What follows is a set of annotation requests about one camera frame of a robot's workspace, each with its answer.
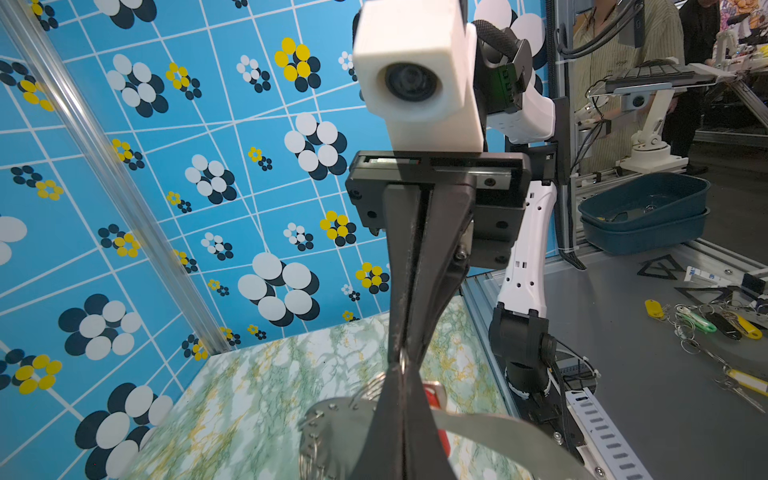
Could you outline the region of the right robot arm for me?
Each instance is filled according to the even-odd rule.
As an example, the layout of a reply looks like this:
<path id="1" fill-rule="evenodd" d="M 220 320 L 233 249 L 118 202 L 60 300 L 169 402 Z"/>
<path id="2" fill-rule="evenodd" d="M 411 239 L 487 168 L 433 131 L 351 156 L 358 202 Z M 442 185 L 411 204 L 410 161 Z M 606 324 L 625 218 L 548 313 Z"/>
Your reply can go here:
<path id="1" fill-rule="evenodd" d="M 378 2 L 355 17 L 353 53 L 365 105 L 391 143 L 359 152 L 346 182 L 363 225 L 387 236 L 390 369 L 379 386 L 395 390 L 421 365 L 442 311 L 480 267 L 506 274 L 489 334 L 507 381 L 545 391 L 555 341 L 543 261 L 556 188 L 527 152 L 486 143 L 488 129 L 525 145 L 558 135 L 558 102 L 536 89 L 530 43 L 460 7 Z"/>

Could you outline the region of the loose keys pile outside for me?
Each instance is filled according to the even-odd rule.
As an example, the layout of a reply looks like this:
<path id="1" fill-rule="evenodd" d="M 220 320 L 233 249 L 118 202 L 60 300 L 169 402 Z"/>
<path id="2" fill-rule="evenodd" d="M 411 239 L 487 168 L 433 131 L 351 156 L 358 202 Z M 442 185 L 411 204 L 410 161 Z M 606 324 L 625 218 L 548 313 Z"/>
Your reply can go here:
<path id="1" fill-rule="evenodd" d="M 767 414 L 767 333 L 747 329 L 737 312 L 717 305 L 676 304 L 665 312 L 684 353 L 712 368 L 713 382 Z"/>

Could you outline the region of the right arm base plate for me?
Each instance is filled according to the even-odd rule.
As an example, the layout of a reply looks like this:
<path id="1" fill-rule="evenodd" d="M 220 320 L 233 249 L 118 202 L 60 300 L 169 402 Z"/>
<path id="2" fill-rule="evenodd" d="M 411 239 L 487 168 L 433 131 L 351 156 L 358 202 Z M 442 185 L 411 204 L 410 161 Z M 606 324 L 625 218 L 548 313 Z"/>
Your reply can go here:
<path id="1" fill-rule="evenodd" d="M 567 450 L 583 466 L 586 465 L 581 449 L 586 441 L 576 418 L 568 408 L 568 403 L 561 393 L 560 383 L 548 368 L 544 368 L 546 386 L 530 386 L 513 396 L 519 416 L 544 432 L 564 450 Z"/>

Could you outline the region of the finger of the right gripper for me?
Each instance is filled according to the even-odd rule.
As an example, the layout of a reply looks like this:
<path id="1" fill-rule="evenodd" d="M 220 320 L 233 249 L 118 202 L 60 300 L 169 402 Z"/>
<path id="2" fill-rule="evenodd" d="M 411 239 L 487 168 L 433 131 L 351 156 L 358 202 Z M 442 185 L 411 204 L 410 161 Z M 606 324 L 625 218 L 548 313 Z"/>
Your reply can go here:
<path id="1" fill-rule="evenodd" d="M 420 320 L 411 319 L 413 289 L 424 230 L 423 191 L 417 185 L 394 184 L 383 195 L 387 246 L 391 267 L 388 362 L 419 368 L 422 347 L 416 341 Z"/>
<path id="2" fill-rule="evenodd" d="M 475 188 L 467 184 L 437 185 L 428 196 L 411 303 L 411 319 L 420 320 L 416 343 L 422 347 L 422 362 L 442 309 L 468 271 L 468 259 L 457 259 L 456 250 L 474 200 Z"/>

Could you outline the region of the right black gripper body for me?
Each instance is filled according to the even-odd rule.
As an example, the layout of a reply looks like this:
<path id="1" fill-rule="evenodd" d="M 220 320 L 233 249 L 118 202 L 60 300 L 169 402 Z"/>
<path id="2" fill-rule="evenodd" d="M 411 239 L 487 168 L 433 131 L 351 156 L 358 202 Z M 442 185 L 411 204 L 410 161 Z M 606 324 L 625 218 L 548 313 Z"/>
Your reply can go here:
<path id="1" fill-rule="evenodd" d="M 501 269 L 517 239 L 531 181 L 523 153 L 360 151 L 346 190 L 362 225 L 386 228 L 384 191 L 391 184 L 434 187 L 467 183 L 475 188 L 469 265 Z"/>

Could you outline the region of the dark teal plastic bin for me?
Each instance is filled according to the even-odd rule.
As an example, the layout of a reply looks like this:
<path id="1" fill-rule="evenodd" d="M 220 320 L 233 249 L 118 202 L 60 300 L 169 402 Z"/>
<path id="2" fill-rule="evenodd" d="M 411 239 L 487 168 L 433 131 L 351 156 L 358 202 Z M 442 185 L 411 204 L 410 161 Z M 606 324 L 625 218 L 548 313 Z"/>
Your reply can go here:
<path id="1" fill-rule="evenodd" d="M 710 182 L 658 172 L 642 175 L 581 202 L 586 241 L 611 255 L 632 255 L 699 238 Z"/>

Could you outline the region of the grey metal key ring plate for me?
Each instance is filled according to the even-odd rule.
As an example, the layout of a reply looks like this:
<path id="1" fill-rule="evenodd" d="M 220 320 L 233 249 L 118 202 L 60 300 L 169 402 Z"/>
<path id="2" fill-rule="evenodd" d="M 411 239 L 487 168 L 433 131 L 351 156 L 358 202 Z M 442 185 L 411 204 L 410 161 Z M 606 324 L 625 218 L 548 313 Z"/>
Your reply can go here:
<path id="1" fill-rule="evenodd" d="M 301 479 L 349 479 L 360 458 L 378 402 L 366 397 L 320 401 L 299 422 Z M 436 426 L 489 448 L 536 479 L 591 479 L 571 454 L 534 425 L 495 414 L 456 414 L 433 409 Z"/>

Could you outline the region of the aluminium front rail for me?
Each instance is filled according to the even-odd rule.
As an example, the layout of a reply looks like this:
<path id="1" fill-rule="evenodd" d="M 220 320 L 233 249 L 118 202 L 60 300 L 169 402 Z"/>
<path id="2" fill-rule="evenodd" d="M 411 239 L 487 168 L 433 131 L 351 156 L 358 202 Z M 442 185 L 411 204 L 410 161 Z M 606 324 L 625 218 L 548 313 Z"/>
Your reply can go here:
<path id="1" fill-rule="evenodd" d="M 510 433 L 542 479 L 763 479 L 767 268 L 705 240 L 576 263 L 518 259 L 462 285 Z"/>

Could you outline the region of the right corner aluminium post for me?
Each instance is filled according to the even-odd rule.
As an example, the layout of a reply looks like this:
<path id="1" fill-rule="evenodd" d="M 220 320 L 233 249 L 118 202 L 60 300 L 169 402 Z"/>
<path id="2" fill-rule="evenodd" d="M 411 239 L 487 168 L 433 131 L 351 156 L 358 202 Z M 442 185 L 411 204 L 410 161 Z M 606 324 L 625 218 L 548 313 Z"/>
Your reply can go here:
<path id="1" fill-rule="evenodd" d="M 194 332 L 210 354 L 231 351 L 130 174 L 117 165 L 104 129 L 28 3 L 3 1 L 1 23 L 33 74 L 44 84 L 63 124 L 130 231 L 137 235 L 144 255 Z"/>

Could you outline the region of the red key tag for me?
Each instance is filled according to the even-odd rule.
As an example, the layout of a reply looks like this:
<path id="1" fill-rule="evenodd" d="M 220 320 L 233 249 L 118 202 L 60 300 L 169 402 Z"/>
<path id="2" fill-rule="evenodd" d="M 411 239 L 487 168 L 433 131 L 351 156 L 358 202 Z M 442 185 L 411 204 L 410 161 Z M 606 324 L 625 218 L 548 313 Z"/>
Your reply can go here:
<path id="1" fill-rule="evenodd" d="M 445 387 L 438 381 L 425 381 L 423 383 L 423 388 L 430 407 L 436 410 L 444 410 L 448 404 Z M 439 429 L 438 436 L 445 455 L 449 457 L 451 454 L 451 446 L 446 431 Z"/>

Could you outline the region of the yellow key tag outside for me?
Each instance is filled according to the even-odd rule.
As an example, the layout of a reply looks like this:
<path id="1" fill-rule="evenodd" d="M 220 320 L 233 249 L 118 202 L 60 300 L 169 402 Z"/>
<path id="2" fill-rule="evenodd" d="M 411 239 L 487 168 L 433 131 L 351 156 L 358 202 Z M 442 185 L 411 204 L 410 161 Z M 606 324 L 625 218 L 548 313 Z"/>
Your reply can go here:
<path id="1" fill-rule="evenodd" d="M 658 321 L 666 319 L 664 307 L 656 300 L 648 299 L 644 302 L 646 313 L 650 318 Z"/>

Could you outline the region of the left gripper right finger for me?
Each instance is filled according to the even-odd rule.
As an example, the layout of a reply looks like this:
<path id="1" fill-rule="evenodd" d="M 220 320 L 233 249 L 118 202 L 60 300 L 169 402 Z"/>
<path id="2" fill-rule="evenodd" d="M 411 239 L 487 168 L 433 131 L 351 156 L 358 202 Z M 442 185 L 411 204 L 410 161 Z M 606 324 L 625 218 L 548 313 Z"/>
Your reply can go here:
<path id="1" fill-rule="evenodd" d="M 407 365 L 404 413 L 404 472 L 406 479 L 455 479 L 442 446 L 421 377 Z"/>

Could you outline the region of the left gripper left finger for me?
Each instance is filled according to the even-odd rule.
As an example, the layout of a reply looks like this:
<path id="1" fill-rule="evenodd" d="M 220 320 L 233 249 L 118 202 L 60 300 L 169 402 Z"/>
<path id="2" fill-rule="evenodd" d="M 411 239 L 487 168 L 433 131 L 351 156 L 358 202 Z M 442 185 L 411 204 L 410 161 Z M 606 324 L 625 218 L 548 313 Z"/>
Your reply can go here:
<path id="1" fill-rule="evenodd" d="M 386 371 L 368 434 L 351 479 L 401 479 L 404 470 L 403 382 L 398 366 Z"/>

